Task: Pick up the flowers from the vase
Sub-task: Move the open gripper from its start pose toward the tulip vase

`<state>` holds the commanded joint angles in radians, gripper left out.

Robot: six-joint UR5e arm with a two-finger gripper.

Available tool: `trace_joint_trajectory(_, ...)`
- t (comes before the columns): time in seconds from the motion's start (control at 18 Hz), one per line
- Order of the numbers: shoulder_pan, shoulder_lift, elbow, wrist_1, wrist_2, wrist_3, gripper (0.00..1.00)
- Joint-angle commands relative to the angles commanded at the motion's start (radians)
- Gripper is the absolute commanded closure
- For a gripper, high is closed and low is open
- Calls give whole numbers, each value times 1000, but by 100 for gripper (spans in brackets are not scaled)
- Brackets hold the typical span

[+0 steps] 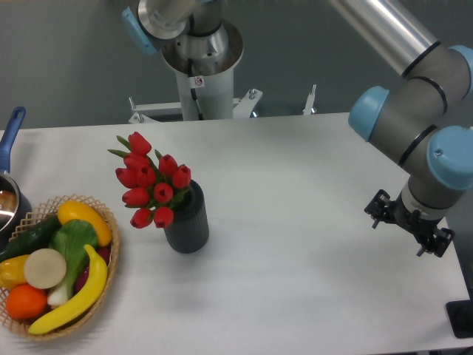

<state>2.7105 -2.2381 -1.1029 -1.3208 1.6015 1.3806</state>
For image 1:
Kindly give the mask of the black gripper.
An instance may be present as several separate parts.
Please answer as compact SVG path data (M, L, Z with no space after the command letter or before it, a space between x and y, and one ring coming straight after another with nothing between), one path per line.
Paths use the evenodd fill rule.
M436 257L442 257L455 238L453 230L437 228L442 217L433 218L422 214L418 209L410 212L401 199L391 200L389 194L383 189L378 190L365 207L364 212L372 218L373 229L382 222L396 224L409 233L414 234L416 241L420 245L416 253L417 257L421 257L423 254L433 254Z

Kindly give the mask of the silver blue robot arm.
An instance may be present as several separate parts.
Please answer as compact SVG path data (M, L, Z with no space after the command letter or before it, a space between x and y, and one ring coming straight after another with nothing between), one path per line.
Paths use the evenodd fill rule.
M441 257L455 234L439 222L472 187L472 130L435 122L471 95L472 50L443 46L398 1L333 7L406 79L395 92L367 90L350 110L352 129L409 174L395 200L379 191L365 211L412 234L421 253ZM174 70L185 120L251 117L262 94L233 97L242 37L218 1L136 1L122 21L141 51L162 53Z

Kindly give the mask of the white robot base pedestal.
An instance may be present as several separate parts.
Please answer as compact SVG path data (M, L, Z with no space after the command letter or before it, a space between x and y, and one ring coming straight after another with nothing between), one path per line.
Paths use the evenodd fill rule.
M133 124L151 123L153 117L180 115L184 121L246 119L258 116L263 91L250 88L242 97L234 95L234 69L243 54L242 36L223 20L207 36L183 34L160 50L175 74L179 101L138 104L130 98Z

